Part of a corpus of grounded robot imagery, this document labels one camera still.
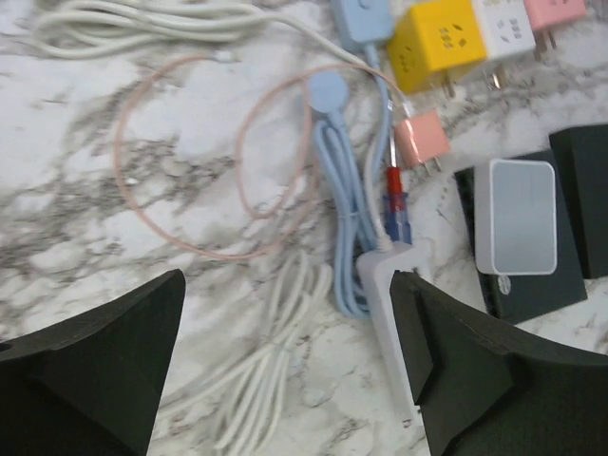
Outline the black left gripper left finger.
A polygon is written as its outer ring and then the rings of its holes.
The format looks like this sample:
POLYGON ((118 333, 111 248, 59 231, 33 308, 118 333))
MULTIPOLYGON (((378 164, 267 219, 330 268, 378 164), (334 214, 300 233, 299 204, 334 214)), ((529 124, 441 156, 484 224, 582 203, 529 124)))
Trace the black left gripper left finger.
POLYGON ((2 343, 2 454, 146 454, 184 297, 169 271, 2 343))

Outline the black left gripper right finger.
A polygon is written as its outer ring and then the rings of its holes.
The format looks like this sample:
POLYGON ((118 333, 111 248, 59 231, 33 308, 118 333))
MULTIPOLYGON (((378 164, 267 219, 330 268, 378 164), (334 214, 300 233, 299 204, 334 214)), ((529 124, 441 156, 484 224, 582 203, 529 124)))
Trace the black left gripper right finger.
POLYGON ((525 332, 414 273, 390 297, 433 455, 604 455, 607 358, 525 332))

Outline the small pink plug adapter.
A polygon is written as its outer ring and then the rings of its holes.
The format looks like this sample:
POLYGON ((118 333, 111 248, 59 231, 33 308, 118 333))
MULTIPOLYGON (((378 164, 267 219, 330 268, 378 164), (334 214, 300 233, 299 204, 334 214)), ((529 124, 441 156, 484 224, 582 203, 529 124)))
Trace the small pink plug adapter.
POLYGON ((392 128, 397 150, 407 169, 423 166, 430 173, 434 164, 442 171, 440 158, 450 149, 438 113, 431 109, 397 121, 392 128))

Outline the yellow cube socket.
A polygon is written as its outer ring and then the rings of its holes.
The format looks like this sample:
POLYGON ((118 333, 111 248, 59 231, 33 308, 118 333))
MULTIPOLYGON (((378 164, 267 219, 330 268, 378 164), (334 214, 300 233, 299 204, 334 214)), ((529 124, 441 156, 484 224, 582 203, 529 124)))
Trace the yellow cube socket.
POLYGON ((387 42, 396 84, 406 94, 451 86, 486 57, 469 1, 427 1, 411 6, 387 42))

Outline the white tiger cube socket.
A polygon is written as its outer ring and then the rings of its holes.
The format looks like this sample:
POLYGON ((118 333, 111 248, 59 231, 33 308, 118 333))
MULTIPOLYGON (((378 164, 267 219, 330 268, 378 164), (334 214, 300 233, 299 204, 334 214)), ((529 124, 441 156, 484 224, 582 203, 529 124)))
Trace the white tiger cube socket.
POLYGON ((536 42, 522 0, 471 1, 484 41, 485 60, 476 69, 496 89, 507 84, 505 68, 531 53, 536 42))

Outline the light blue power strip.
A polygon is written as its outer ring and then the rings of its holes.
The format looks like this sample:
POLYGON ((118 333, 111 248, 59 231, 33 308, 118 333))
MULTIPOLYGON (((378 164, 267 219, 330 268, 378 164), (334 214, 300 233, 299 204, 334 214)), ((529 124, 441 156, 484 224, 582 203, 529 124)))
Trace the light blue power strip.
POLYGON ((343 49, 357 53, 383 44, 394 31, 387 0, 331 0, 330 7, 343 49))

